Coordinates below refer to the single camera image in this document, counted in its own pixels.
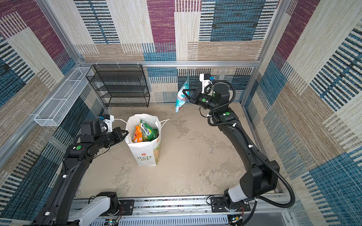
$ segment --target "orange snack bag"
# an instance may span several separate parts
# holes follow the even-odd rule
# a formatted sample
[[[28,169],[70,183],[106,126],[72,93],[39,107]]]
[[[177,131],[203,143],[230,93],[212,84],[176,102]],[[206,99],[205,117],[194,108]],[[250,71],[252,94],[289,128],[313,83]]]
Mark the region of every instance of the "orange snack bag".
[[[142,142],[142,141],[143,141],[143,138],[142,138],[141,127],[136,126],[136,131],[133,136],[133,143],[138,143],[138,142]]]

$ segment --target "shopping bag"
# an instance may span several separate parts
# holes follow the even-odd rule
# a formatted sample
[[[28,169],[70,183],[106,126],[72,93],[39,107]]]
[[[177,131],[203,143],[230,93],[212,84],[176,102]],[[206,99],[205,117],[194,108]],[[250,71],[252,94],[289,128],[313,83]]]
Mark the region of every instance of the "shopping bag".
[[[159,131],[159,135],[156,139],[152,141],[133,143],[133,136],[136,131],[136,126],[139,125],[141,119],[152,128],[157,128]],[[161,129],[168,120],[169,119],[159,121],[157,116],[152,116],[149,114],[136,114],[129,117],[126,125],[126,130],[129,133],[126,136],[125,141],[130,148],[133,156],[135,157],[138,166],[157,165],[161,145]]]

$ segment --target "snack bag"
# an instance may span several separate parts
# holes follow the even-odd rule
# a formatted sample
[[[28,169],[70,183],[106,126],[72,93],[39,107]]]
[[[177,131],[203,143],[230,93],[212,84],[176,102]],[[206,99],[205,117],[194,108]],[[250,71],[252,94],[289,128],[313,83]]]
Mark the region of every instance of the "snack bag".
[[[184,83],[184,85],[181,87],[181,89],[179,90],[178,94],[177,94],[177,98],[176,98],[176,112],[178,112],[181,107],[184,105],[184,103],[186,103],[186,96],[182,93],[182,91],[184,89],[188,89],[189,88],[189,79],[187,79]]]
[[[133,137],[133,143],[138,143],[143,141],[143,135],[141,131],[141,127],[136,126],[136,131]]]
[[[143,141],[152,141],[157,138],[152,127],[142,119],[140,120],[139,127],[141,127]]]

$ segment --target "bag handle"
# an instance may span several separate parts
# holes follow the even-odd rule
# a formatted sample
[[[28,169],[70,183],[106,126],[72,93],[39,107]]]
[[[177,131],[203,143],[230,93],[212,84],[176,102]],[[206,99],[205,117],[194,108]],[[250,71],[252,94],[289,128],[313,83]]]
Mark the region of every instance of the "bag handle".
[[[123,119],[115,119],[115,120],[121,120],[121,121],[123,121],[123,122],[125,122],[125,123],[127,124],[127,122],[126,122],[126,121],[124,121]]]
[[[121,120],[121,121],[123,121],[123,122],[125,122],[125,123],[127,124],[127,122],[124,121],[123,119],[115,119],[115,120]],[[162,129],[163,125],[164,125],[168,120],[170,120],[170,119],[166,119],[166,120],[160,121],[160,123],[161,123],[161,122],[164,122],[164,123],[162,124],[162,126],[161,126],[161,129]]]
[[[161,122],[163,122],[164,121],[164,123],[162,124],[162,126],[161,126],[161,129],[162,129],[162,127],[163,127],[163,125],[168,121],[168,120],[170,120],[170,119],[166,119],[166,120],[162,120],[162,121],[160,121],[160,124],[161,124]]]

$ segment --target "blue plastic bag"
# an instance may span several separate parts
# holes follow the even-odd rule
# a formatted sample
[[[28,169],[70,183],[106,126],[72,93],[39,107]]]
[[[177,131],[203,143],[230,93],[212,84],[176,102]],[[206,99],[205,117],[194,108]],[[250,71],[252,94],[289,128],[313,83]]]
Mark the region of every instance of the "blue plastic bag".
[[[181,107],[183,106],[184,103],[186,103],[186,96],[182,93],[182,91],[184,89],[188,89],[189,88],[189,79],[187,79],[184,83],[184,85],[181,87],[181,89],[179,90],[178,94],[177,94],[177,98],[176,98],[176,112],[178,112]]]

